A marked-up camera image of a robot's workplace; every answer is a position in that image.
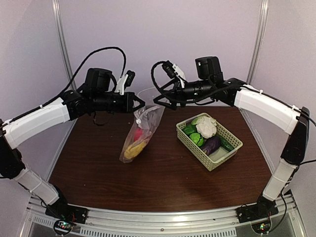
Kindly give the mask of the clear zip top bag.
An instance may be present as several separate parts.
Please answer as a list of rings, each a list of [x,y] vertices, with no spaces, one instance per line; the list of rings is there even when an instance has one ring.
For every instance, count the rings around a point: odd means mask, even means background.
[[[140,143],[142,140],[148,139],[151,140],[152,136],[154,135],[155,131],[157,130],[162,115],[164,112],[164,107],[159,105],[146,105],[145,107],[142,107],[138,109],[136,112],[134,112],[134,123],[125,139],[119,160],[123,163],[130,163],[132,160],[124,159],[124,151],[126,148],[134,143],[134,133],[136,128],[141,128],[144,130],[142,139],[139,139],[138,143]]]

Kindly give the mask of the red toy tomato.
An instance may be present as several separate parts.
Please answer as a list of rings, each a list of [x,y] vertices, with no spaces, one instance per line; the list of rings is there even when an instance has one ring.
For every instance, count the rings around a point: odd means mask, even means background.
[[[141,128],[136,128],[135,133],[134,133],[134,142],[138,141],[139,139],[142,139],[144,130]]]

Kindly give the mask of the white toy cauliflower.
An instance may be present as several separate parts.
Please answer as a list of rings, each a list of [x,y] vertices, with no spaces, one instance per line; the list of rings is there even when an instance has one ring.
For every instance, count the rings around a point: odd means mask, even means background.
[[[197,132],[203,138],[211,138],[217,132],[217,121],[211,117],[201,116],[196,119]]]

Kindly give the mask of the yellow toy pepper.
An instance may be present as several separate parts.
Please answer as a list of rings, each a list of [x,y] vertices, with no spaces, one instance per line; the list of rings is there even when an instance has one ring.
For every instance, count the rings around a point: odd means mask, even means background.
[[[133,144],[129,145],[124,151],[124,159],[132,160],[137,157],[147,146],[148,142],[149,140],[145,139],[142,140],[140,143],[134,142]]]

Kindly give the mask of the green toy cabbage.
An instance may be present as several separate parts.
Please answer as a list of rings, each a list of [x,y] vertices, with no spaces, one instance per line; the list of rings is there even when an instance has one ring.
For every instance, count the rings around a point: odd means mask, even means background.
[[[204,144],[204,138],[199,133],[192,133],[189,138],[198,146],[201,147]]]

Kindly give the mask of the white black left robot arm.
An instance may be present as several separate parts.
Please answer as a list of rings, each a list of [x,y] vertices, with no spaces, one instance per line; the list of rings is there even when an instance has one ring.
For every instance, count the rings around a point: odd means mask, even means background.
[[[35,111],[2,122],[0,125],[0,175],[13,179],[46,204],[48,214],[67,219],[72,212],[59,189],[31,171],[22,161],[18,146],[29,138],[58,124],[73,121],[98,111],[132,113],[145,105],[133,92],[125,89],[135,78],[133,71],[116,80],[112,71],[90,68],[85,82],[77,90],[67,90]]]

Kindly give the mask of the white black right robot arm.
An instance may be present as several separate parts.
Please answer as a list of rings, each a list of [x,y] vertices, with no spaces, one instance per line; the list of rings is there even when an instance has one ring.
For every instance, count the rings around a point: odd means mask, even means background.
[[[196,104],[210,98],[231,107],[247,110],[273,123],[286,134],[288,139],[280,161],[255,205],[244,206],[239,212],[252,210],[258,218],[269,214],[276,198],[304,162],[309,138],[310,112],[307,108],[290,106],[246,82],[231,78],[224,80],[220,62],[216,56],[195,60],[198,81],[188,82],[183,71],[170,61],[159,61],[151,68],[151,79],[160,95],[156,104],[176,110],[178,106]]]

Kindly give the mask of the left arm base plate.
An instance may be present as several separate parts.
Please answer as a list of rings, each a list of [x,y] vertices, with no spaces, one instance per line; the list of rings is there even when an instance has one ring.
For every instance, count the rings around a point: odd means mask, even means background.
[[[71,223],[85,224],[88,209],[72,205],[51,206],[48,205],[45,214]]]

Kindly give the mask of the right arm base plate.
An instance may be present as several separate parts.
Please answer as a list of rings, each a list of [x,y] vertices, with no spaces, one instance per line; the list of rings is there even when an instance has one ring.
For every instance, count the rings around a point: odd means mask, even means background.
[[[275,201],[257,202],[255,204],[244,204],[236,209],[237,218],[240,223],[252,222],[268,218],[279,213]]]

